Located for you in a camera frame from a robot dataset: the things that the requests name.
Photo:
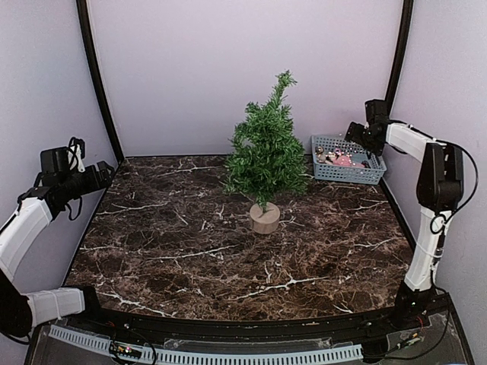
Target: white cable tray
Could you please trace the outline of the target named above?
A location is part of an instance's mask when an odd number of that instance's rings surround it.
[[[79,332],[73,328],[51,325],[49,336],[78,348],[110,355],[110,338],[104,335]],[[153,361],[153,351],[149,346],[130,345],[142,352],[140,359],[119,355],[121,359],[149,363]],[[290,354],[200,354],[182,351],[169,351],[155,348],[156,364],[174,365],[327,365],[361,360],[361,345],[351,345],[340,348],[329,348],[318,351],[294,352]]]

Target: black cable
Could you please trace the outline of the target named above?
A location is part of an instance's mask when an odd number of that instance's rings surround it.
[[[78,149],[78,145],[75,146],[75,150],[73,151],[70,147],[66,147],[67,152],[70,152],[73,156],[73,158],[68,162],[69,169],[70,170],[77,170],[79,166],[79,159],[78,156],[76,155],[76,151]],[[71,168],[71,165],[73,163],[73,160],[76,160],[76,166]]]
[[[477,192],[477,188],[479,187],[479,168],[477,167],[477,163],[475,162],[475,160],[473,159],[472,155],[465,149],[463,148],[462,146],[458,145],[458,144],[455,144],[455,143],[452,143],[452,142],[448,142],[448,141],[440,141],[438,140],[438,142],[440,143],[445,143],[445,144],[449,144],[449,145],[452,145],[456,148],[458,148],[459,150],[461,150],[464,154],[467,155],[467,157],[470,159],[470,162],[472,162],[472,165],[473,165],[473,169],[475,170],[475,184],[473,186],[473,190],[472,192],[470,193],[469,197],[466,199],[466,201],[463,202],[463,204],[460,205],[460,207],[458,207],[457,209],[455,209],[452,213],[451,213],[451,216],[446,218],[444,214],[440,213],[440,214],[437,214],[432,220],[431,220],[431,223],[430,223],[430,230],[433,234],[438,234],[438,233],[441,233],[441,232],[444,232],[444,228],[445,226],[448,224],[449,221],[451,221],[451,218],[453,218],[453,216],[458,213],[461,209],[463,209],[465,207],[465,205],[467,205],[468,203],[470,203],[470,201],[472,200],[473,196],[475,195],[475,193]],[[443,224],[440,228],[440,230],[437,230],[435,231],[433,229],[433,223],[438,219],[442,217],[443,218]]]
[[[17,215],[16,215],[16,214],[13,214],[13,215],[10,217],[10,219],[9,219],[7,222],[5,222],[5,224],[2,226],[2,228],[0,228],[0,234],[2,234],[2,233],[3,233],[3,231],[7,229],[7,227],[8,227],[8,226],[10,226],[10,224],[11,224],[11,223],[14,221],[14,219],[15,219],[16,217],[17,217]]]
[[[18,202],[18,206],[17,206],[17,210],[16,212],[19,213],[21,211],[21,208],[22,208],[22,201],[20,200]],[[14,219],[18,217],[18,214],[13,214],[9,219],[8,221],[5,222],[5,224],[0,228],[0,234],[3,233],[4,230],[7,229],[8,226],[10,226],[10,224],[14,221]]]
[[[107,327],[109,329],[114,329],[115,330],[115,336],[116,336],[117,327],[115,325],[108,325],[108,324],[105,324],[105,323],[101,323],[101,322],[94,321],[92,319],[86,319],[86,318],[81,319],[81,320],[82,321],[85,321],[85,322],[89,322],[89,323],[94,323],[95,325],[101,325],[101,326]],[[152,359],[152,364],[151,365],[155,365],[156,361],[158,360],[158,353],[156,352],[154,345],[151,342],[149,342],[149,340],[145,336],[143,336],[140,333],[134,331],[133,329],[125,328],[125,327],[124,328],[119,328],[119,329],[122,329],[123,331],[130,332],[130,333],[132,333],[132,334],[134,334],[136,336],[139,336],[142,340],[144,340],[151,347],[151,349],[152,349],[153,359]]]
[[[68,210],[69,210],[69,216],[68,216],[68,219],[72,222],[72,221],[76,221],[80,214],[81,214],[81,209],[83,208],[83,197],[80,196],[79,197],[79,204],[78,204],[78,213],[76,214],[76,217],[72,217],[72,214],[73,214],[73,210],[71,208],[71,205],[66,204],[66,207],[68,207]]]
[[[431,287],[433,289],[439,290],[443,294],[447,295],[447,291],[445,289],[436,286],[436,284],[434,283],[434,280],[433,280],[433,274],[434,273],[431,270]],[[450,314],[451,314],[450,300],[447,298],[447,321],[446,321],[446,323],[444,325],[443,332],[441,333],[441,336],[438,339],[438,341],[436,341],[436,343],[433,346],[431,346],[428,350],[423,351],[420,354],[417,354],[417,355],[412,356],[412,357],[387,356],[388,354],[392,354],[394,351],[398,351],[399,350],[399,348],[393,348],[393,349],[389,350],[388,352],[386,352],[384,354],[386,356],[384,356],[384,355],[380,355],[380,356],[374,355],[374,356],[371,356],[371,355],[363,354],[364,355],[364,359],[378,359],[378,360],[415,360],[415,359],[419,359],[420,357],[425,356],[426,354],[429,354],[430,352],[432,352],[435,348],[437,348],[440,345],[440,343],[444,339],[444,336],[447,334],[448,325],[450,324]]]
[[[404,152],[395,146],[391,146],[391,147],[394,149],[395,152],[399,152],[400,154],[407,154],[407,152]]]
[[[11,336],[11,335],[9,335],[8,333],[5,333],[5,332],[3,332],[3,331],[1,331],[1,333],[2,333],[2,334],[3,334],[3,335],[6,337],[6,338],[8,338],[9,340],[12,340],[13,342],[17,342],[18,344],[22,344],[22,345],[24,345],[24,346],[28,346],[28,345],[30,345],[30,336],[29,336],[29,335],[25,336],[25,337],[27,337],[27,341],[22,341],[21,339],[16,338],[16,337],[14,337],[14,336]]]

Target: curved black frame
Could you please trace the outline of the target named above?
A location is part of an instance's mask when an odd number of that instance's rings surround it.
[[[79,25],[81,28],[81,35],[83,36],[84,51],[86,52],[86,59],[90,69],[94,92],[97,95],[98,106],[100,107],[101,116],[112,145],[113,153],[115,154],[118,163],[121,163],[125,157],[123,155],[122,145],[120,144],[119,137],[115,130],[115,124],[113,123],[112,114],[108,106],[107,95],[105,94],[105,89],[101,80],[100,67],[98,65],[93,34],[91,32],[88,4],[86,0],[76,0],[76,5],[78,7]]]
[[[390,114],[394,98],[396,97],[397,86],[403,69],[404,56],[406,54],[406,45],[408,43],[409,28],[412,19],[412,6],[414,0],[404,0],[403,12],[401,14],[401,24],[399,26],[399,35],[397,36],[396,52],[394,53],[393,67],[390,70],[389,84],[385,100],[387,102],[387,112]]]

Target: green pine needles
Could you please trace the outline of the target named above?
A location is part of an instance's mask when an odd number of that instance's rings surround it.
[[[228,157],[227,192],[254,196],[266,205],[278,192],[305,193],[307,180],[302,143],[293,135],[291,106],[282,105],[285,88],[296,84],[291,72],[277,76],[267,104],[247,104],[245,122],[231,139],[235,152]]]

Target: gray plastic basket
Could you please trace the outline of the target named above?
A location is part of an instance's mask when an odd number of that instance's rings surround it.
[[[371,158],[368,158],[367,152],[361,145],[347,142],[340,136],[313,135],[311,136],[311,145],[313,148],[312,153],[315,179],[377,185],[380,178],[387,170],[382,157],[372,155]],[[342,151],[349,151],[352,154],[353,162],[361,163],[366,160],[371,168],[365,169],[361,167],[336,166],[328,165],[326,163],[318,163],[317,156],[314,153],[316,146],[323,147],[325,150],[324,153],[333,152],[336,148],[339,148]]]

